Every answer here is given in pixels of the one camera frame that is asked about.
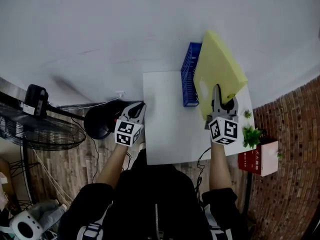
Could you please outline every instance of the blue plastic crate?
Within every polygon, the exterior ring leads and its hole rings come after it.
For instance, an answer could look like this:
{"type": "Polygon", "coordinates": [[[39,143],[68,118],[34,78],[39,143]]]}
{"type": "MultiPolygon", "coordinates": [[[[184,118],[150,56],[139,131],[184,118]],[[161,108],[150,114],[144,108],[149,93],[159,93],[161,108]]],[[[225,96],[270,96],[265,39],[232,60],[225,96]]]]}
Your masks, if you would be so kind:
{"type": "Polygon", "coordinates": [[[194,75],[200,54],[202,43],[191,42],[186,53],[182,68],[182,94],[184,107],[196,107],[199,105],[198,96],[194,84],[194,75]]]}

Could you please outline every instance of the person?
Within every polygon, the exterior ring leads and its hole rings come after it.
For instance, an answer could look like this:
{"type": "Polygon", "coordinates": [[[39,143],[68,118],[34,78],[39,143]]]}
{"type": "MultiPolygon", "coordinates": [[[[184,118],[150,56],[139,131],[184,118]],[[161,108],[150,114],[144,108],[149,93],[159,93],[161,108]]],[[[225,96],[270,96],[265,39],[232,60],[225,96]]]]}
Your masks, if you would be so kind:
{"type": "Polygon", "coordinates": [[[81,227],[104,214],[106,240],[249,239],[223,145],[211,144],[210,191],[202,194],[202,205],[191,179],[173,165],[147,165],[146,149],[122,172],[127,151],[117,145],[96,183],[80,190],[60,220],[59,240],[76,240],[81,227]]]}

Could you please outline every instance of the green plant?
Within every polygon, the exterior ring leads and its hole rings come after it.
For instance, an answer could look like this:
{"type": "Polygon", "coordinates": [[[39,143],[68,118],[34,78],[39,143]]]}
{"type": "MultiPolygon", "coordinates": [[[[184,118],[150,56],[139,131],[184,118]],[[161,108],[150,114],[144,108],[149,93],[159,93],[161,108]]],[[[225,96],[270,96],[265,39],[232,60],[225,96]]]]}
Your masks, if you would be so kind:
{"type": "Polygon", "coordinates": [[[246,111],[244,111],[243,115],[246,119],[249,119],[250,117],[252,117],[252,112],[249,109],[247,109],[246,111]]]}
{"type": "Polygon", "coordinates": [[[255,145],[260,143],[259,137],[261,134],[262,130],[258,130],[258,128],[254,129],[252,125],[250,127],[243,127],[243,146],[246,148],[249,145],[253,149],[255,145]]]}

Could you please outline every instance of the yellow board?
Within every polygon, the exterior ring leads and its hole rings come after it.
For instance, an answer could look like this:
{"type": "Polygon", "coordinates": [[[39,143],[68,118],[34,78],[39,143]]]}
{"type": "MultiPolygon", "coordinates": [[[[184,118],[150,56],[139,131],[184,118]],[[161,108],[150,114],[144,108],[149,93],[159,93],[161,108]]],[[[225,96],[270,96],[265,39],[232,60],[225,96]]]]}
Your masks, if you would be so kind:
{"type": "Polygon", "coordinates": [[[215,85],[220,85],[222,103],[225,104],[248,82],[231,52],[213,30],[204,34],[193,82],[204,120],[212,113],[215,85]]]}

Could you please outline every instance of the white cable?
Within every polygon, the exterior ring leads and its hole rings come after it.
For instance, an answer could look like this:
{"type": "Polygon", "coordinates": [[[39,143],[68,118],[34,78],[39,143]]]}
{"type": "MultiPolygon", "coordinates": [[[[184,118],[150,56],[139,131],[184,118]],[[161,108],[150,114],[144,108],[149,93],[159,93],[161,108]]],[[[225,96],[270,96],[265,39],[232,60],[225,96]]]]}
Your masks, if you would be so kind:
{"type": "Polygon", "coordinates": [[[51,179],[54,180],[54,182],[58,185],[58,187],[65,193],[65,195],[70,198],[70,200],[73,201],[73,199],[63,190],[63,188],[59,185],[58,182],[56,182],[56,180],[54,179],[54,177],[50,174],[50,172],[48,171],[48,169],[46,168],[46,166],[44,165],[44,163],[42,162],[41,158],[38,156],[37,152],[32,149],[33,152],[35,153],[36,157],[38,158],[38,161],[40,162],[40,164],[42,165],[42,167],[44,168],[45,173],[47,174],[47,176],[49,177],[49,180],[51,181],[52,185],[54,186],[54,188],[58,191],[58,193],[62,196],[62,198],[67,202],[67,204],[70,206],[69,202],[65,199],[65,197],[60,193],[60,191],[56,188],[55,184],[53,183],[53,181],[51,179]]]}
{"type": "Polygon", "coordinates": [[[74,107],[74,108],[68,108],[68,109],[62,109],[62,110],[63,110],[63,111],[70,111],[70,110],[82,110],[82,109],[93,108],[93,107],[97,107],[97,106],[101,106],[101,105],[107,104],[107,103],[109,103],[109,102],[113,102],[113,101],[118,100],[118,99],[120,99],[120,98],[121,98],[121,97],[114,98],[114,99],[111,99],[111,100],[109,100],[109,101],[107,101],[107,102],[100,103],[100,104],[98,104],[98,105],[85,106],[85,107],[76,107],[76,108],[74,107]]]}
{"type": "Polygon", "coordinates": [[[47,173],[47,175],[49,176],[49,178],[51,177],[54,180],[54,182],[59,186],[59,188],[65,193],[65,195],[73,201],[73,199],[63,190],[63,188],[59,185],[59,183],[56,182],[55,178],[50,174],[50,172],[48,171],[48,169],[46,168],[46,166],[42,162],[41,158],[38,156],[37,152],[34,149],[33,149],[33,152],[35,153],[36,157],[38,158],[40,164],[44,168],[44,170],[47,173]]]}

